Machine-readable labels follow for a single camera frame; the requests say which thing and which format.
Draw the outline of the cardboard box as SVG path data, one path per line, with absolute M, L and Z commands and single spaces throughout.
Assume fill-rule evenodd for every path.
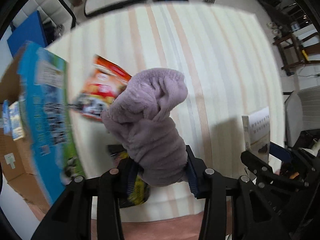
M 34 42 L 24 44 L 1 78 L 1 167 L 8 184 L 47 212 L 83 176 L 69 116 L 67 62 Z M 2 104 L 18 101 L 25 137 L 3 129 Z

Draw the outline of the yellow blue wipes pack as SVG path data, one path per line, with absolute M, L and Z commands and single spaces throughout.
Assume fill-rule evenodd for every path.
M 22 125 L 22 119 L 20 115 L 19 102 L 16 101 L 9 106 L 9 118 L 11 124 L 11 135 L 13 141 L 22 139 L 25 137 L 24 128 Z

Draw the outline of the light blue tissue pack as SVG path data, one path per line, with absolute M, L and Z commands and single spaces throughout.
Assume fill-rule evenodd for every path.
M 9 116 L 9 102 L 4 100 L 2 104 L 3 129 L 5 135 L 11 135 L 11 124 Z

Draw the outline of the dark wooden chair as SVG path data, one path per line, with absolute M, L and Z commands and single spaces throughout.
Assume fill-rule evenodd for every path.
M 299 39 L 295 34 L 289 34 L 282 38 L 274 38 L 273 45 L 278 48 L 283 66 L 287 76 L 294 74 L 291 70 L 297 67 L 319 64 L 319 60 L 311 60 L 309 56 L 319 55 L 319 42 L 309 46 L 303 43 L 312 38 L 319 38 L 319 33 L 315 32 L 303 39 Z

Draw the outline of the black yellow snack bag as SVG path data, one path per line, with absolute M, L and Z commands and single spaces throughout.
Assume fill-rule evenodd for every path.
M 119 197 L 121 209 L 144 204 L 150 196 L 150 186 L 140 178 L 143 168 L 127 153 L 122 145 L 106 146 L 116 167 L 124 168 L 124 189 Z

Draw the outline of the blue folded mat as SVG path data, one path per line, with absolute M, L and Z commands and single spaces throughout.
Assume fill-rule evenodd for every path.
M 33 12 L 21 25 L 19 25 L 7 39 L 9 50 L 12 57 L 26 42 L 35 42 L 41 47 L 48 46 L 46 35 L 44 33 L 40 13 Z

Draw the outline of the purple fuzzy cloth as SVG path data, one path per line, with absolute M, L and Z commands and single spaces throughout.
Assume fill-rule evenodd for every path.
M 143 168 L 150 186 L 185 181 L 186 145 L 170 112 L 188 95 L 184 75 L 152 68 L 133 76 L 125 90 L 101 113 L 106 129 Z

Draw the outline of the orange snack bag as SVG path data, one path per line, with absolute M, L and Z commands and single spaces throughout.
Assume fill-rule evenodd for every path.
M 93 72 L 68 106 L 86 118 L 101 121 L 101 113 L 125 90 L 132 76 L 99 55 L 94 56 L 93 66 Z

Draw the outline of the white box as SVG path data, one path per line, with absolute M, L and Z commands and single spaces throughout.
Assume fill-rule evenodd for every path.
M 262 108 L 242 116 L 245 150 L 268 164 L 270 150 L 270 111 Z

